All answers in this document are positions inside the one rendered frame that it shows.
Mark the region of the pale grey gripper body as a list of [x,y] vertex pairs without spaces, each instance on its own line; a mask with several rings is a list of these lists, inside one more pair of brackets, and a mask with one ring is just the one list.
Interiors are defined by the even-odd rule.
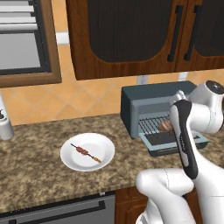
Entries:
[[170,99],[170,103],[175,103],[178,102],[180,100],[185,100],[186,96],[185,93],[182,90],[179,90],[171,99]]

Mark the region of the grey toaster oven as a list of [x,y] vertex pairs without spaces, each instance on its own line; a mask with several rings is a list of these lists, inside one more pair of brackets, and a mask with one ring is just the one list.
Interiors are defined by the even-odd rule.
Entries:
[[190,81],[122,87],[120,116],[130,137],[140,137],[138,122],[141,118],[168,116],[169,119],[171,97],[178,90],[188,96],[195,88]]

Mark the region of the toaster oven door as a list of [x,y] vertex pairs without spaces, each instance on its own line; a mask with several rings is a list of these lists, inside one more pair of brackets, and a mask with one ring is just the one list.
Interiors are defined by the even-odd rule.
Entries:
[[179,152],[175,136],[170,135],[168,132],[153,133],[149,135],[140,133],[139,136],[148,148],[152,157],[170,155]]

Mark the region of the wide brown cupboard door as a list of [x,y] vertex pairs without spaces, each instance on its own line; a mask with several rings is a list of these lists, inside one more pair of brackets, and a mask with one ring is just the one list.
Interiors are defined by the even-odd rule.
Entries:
[[[177,5],[184,8],[169,62]],[[172,73],[187,5],[188,0],[66,0],[75,78]]]

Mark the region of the kebab skewer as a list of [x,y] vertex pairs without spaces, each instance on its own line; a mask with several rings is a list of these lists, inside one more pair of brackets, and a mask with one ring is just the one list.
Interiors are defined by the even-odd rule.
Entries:
[[71,144],[71,145],[72,145],[72,146],[73,146],[79,153],[81,153],[82,155],[84,155],[84,156],[89,156],[89,157],[91,157],[94,161],[96,161],[96,162],[98,162],[98,163],[101,163],[101,162],[102,162],[99,158],[90,155],[90,154],[88,153],[87,150],[84,150],[84,149],[81,148],[80,146],[75,146],[75,145],[72,144],[72,143],[70,143],[70,144]]

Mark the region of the brown base cupboard door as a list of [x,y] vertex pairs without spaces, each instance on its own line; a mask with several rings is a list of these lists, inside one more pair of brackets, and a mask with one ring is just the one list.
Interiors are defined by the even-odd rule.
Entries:
[[[200,204],[196,189],[184,195],[196,224],[202,224]],[[115,224],[135,224],[144,211],[147,198],[135,186],[115,191]]]

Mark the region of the white round plate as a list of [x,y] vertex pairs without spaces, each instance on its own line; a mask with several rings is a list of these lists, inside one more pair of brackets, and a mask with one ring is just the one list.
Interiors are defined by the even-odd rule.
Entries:
[[[101,160],[94,161],[89,156],[79,153],[71,144],[80,146],[88,153]],[[108,165],[115,155],[113,142],[98,133],[82,133],[66,140],[60,150],[62,162],[72,170],[79,172],[92,172]]]

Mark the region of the wood framed window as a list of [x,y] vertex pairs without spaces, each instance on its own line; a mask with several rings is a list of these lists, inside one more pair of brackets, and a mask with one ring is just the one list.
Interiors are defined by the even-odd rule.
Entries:
[[0,88],[60,82],[51,0],[0,0]]

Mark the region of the grey dishwasher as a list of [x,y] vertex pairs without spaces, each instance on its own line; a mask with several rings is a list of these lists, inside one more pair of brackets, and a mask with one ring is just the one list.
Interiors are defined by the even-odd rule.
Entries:
[[0,224],[114,224],[116,193],[102,192],[0,213]]

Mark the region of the white wall switch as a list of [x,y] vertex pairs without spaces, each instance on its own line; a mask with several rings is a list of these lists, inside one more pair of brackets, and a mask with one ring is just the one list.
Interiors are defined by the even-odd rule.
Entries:
[[57,31],[56,32],[56,41],[58,45],[68,45],[69,36],[67,31]]

